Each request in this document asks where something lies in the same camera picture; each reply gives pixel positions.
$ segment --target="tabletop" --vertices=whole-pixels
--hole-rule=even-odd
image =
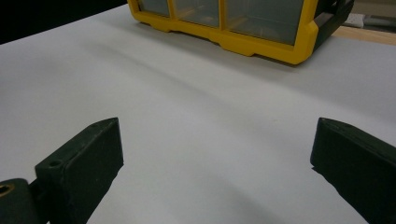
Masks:
[[[394,33],[341,26],[332,35],[396,46],[396,34]]]
[[[118,117],[125,165],[89,223],[366,223],[309,157],[319,117],[396,146],[395,58],[332,36],[288,66],[118,7],[0,46],[0,177]]]

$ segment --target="wooden surface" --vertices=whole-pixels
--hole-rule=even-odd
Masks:
[[[391,33],[341,26],[333,35],[396,46],[396,34]]]

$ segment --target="yellow frame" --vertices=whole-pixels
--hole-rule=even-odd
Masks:
[[[176,17],[173,0],[167,0],[169,18],[140,11],[137,1],[128,0],[131,13],[137,21],[148,23],[154,29],[164,32],[179,31],[207,38],[219,43],[223,49],[246,56],[259,54],[282,62],[298,64],[312,55],[318,35],[318,26],[314,22],[318,0],[304,0],[294,46],[228,31],[225,28],[225,0],[219,0],[218,28],[180,21]]]

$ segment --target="yellow container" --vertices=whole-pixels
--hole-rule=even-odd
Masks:
[[[346,19],[353,0],[128,0],[138,21],[285,63],[305,61]]]

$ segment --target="white table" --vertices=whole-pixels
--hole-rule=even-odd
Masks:
[[[119,117],[125,165],[89,223],[365,223],[309,157],[319,117],[396,146],[395,58],[331,37],[290,67],[118,7],[0,46],[0,178]]]

